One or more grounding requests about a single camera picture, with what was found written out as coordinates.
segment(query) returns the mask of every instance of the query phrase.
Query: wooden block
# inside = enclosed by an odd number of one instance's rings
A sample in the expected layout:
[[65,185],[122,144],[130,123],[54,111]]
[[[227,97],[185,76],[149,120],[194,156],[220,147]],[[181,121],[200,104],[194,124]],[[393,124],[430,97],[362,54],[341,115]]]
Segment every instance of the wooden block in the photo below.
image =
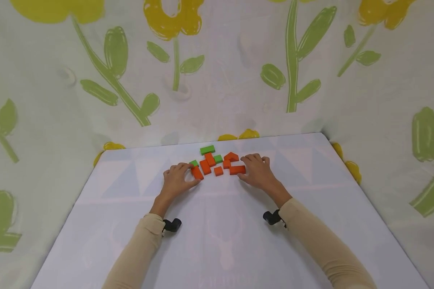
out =
[[229,169],[231,167],[231,162],[229,159],[223,161],[223,168],[224,169]]
[[216,177],[223,175],[223,168],[222,167],[214,168],[214,174],[216,174]]
[[214,157],[214,161],[216,161],[216,164],[220,164],[221,162],[223,162],[222,156],[221,155],[216,155]]
[[206,153],[215,153],[216,149],[214,146],[202,147],[199,149],[201,151],[201,155],[205,155]]
[[239,173],[246,173],[246,167],[244,165],[236,165],[235,167],[230,167],[231,175],[237,175]]
[[198,165],[198,161],[194,160],[194,161],[190,161],[190,164],[193,165],[193,167],[199,167]]
[[208,175],[211,173],[211,167],[209,167],[209,164],[205,159],[200,161],[199,165],[201,165],[201,169],[203,170],[204,175]]
[[209,164],[209,167],[213,167],[216,165],[216,161],[214,160],[214,156],[212,156],[212,153],[206,153],[204,155],[204,158],[206,159],[207,163]]
[[223,157],[223,159],[228,161],[239,161],[239,157],[236,153],[229,152],[226,156]]
[[191,173],[193,174],[195,179],[204,179],[204,176],[203,174],[201,174],[201,170],[199,170],[199,167],[197,165],[191,168]]

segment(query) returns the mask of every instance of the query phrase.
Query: beige sleeve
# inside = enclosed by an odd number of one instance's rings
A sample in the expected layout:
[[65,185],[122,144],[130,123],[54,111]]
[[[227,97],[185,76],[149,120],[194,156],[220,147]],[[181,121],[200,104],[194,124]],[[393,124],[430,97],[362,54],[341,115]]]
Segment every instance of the beige sleeve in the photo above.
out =
[[155,214],[138,222],[127,246],[111,268],[102,289],[139,289],[159,248],[165,223]]
[[349,247],[303,204],[292,198],[279,214],[335,289],[376,289],[370,274]]

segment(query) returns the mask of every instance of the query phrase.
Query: fabric backdrop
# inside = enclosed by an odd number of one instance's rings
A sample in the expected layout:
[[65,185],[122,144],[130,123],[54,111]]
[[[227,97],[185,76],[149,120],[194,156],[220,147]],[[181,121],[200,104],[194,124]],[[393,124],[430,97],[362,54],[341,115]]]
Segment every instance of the fabric backdrop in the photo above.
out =
[[0,0],[0,289],[105,149],[318,131],[434,288],[434,0]]

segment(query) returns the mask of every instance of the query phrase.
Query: hand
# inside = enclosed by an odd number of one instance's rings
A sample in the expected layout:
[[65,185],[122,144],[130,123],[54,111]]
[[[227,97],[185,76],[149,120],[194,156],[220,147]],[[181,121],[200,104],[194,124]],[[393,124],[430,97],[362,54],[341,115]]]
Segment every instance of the hand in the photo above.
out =
[[253,153],[252,155],[245,155],[241,161],[246,165],[248,174],[239,173],[240,180],[263,190],[279,208],[292,198],[283,184],[272,173],[268,157],[261,158],[259,153]]
[[150,210],[151,214],[156,214],[164,218],[169,206],[176,197],[201,182],[199,179],[190,182],[185,181],[185,173],[192,167],[192,164],[180,163],[178,165],[172,165],[169,170],[164,172],[164,185],[159,195],[154,200],[153,207]]

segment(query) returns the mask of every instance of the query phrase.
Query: small orange cube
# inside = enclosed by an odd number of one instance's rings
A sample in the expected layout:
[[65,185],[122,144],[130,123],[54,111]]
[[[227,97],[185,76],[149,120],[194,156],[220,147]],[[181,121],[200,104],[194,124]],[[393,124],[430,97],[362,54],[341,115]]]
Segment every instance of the small orange cube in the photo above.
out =
[[199,167],[192,167],[191,168],[191,173],[193,174],[193,176],[194,176],[195,179],[200,179],[200,180],[204,179],[204,176],[201,173],[201,170],[199,170]]
[[216,174],[216,177],[223,175],[223,168],[222,167],[214,168],[214,174]]
[[224,160],[228,161],[239,161],[239,157],[236,153],[229,152],[226,156],[223,157]]
[[230,167],[231,167],[231,163],[230,163],[229,159],[223,161],[223,168],[224,169],[229,169]]
[[246,167],[244,165],[237,165],[235,167],[230,167],[231,175],[237,175],[239,173],[246,173]]
[[207,163],[209,164],[209,167],[213,167],[214,165],[216,165],[216,161],[215,161],[212,153],[206,153],[204,155],[204,158],[206,159]]
[[201,166],[204,175],[208,175],[211,173],[211,167],[209,167],[209,164],[205,159],[200,161],[199,165]]

